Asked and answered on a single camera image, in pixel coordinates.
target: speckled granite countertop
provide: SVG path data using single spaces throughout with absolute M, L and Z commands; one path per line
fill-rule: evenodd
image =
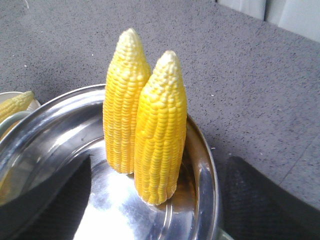
M 319 43 L 205 0 L 3 0 L 0 26 L 0 92 L 41 103 L 104 83 L 129 27 L 152 68 L 174 50 L 217 164 L 240 156 L 320 209 Z

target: metal surface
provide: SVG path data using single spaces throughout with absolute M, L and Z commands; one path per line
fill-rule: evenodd
M 173 197 L 160 206 L 147 205 L 136 193 L 133 175 L 116 173 L 106 162 L 102 130 L 104 87 L 101 84 L 81 88 L 46 103 L 0 142 L 2 204 L 28 192 L 76 155 L 87 154 L 91 157 L 91 194 L 75 240 L 217 239 L 217 175 L 196 124 L 188 117 L 185 150 Z

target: stainless steel pot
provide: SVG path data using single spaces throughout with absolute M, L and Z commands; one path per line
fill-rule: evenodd
M 175 194 L 160 206 L 150 206 L 137 195 L 133 176 L 115 172 L 106 161 L 104 97 L 104 84 L 59 96 L 32 112 L 0 142 L 0 204 L 19 199 L 79 155 L 90 155 L 91 194 L 75 240 L 231 239 L 220 229 L 215 164 L 194 121 L 188 116 Z

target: corn on the cob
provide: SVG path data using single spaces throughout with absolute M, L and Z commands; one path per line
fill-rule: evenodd
M 173 51 L 157 61 L 141 91 L 135 132 L 134 182 L 148 204 L 159 205 L 177 188 L 186 139 L 187 96 Z
M 1 103 L 0 123 L 12 114 L 26 110 L 34 99 L 34 96 L 32 91 L 26 91 Z
M 138 101 L 150 75 L 138 34 L 132 28 L 124 31 L 108 68 L 103 102 L 107 161 L 119 173 L 134 171 Z

